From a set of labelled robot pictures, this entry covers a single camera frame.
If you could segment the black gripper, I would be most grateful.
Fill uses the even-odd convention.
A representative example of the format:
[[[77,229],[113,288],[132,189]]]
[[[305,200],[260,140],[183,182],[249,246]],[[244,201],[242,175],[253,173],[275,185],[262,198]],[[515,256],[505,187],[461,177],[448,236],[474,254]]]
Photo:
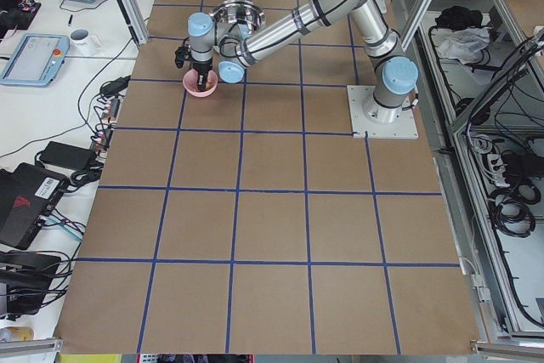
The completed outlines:
[[[184,63],[187,62],[191,69],[195,69],[199,73],[199,83],[203,83],[207,79],[207,73],[212,69],[212,59],[207,61],[197,61],[192,57],[189,45],[182,44],[175,51],[174,64],[178,69],[182,69]]]

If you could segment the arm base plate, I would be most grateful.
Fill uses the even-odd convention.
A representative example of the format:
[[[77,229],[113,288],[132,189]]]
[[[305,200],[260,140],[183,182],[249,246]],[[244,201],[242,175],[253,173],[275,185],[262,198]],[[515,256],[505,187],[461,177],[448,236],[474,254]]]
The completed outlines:
[[[352,134],[358,139],[417,139],[412,110],[404,105],[384,108],[374,99],[375,86],[348,85],[348,107]]]

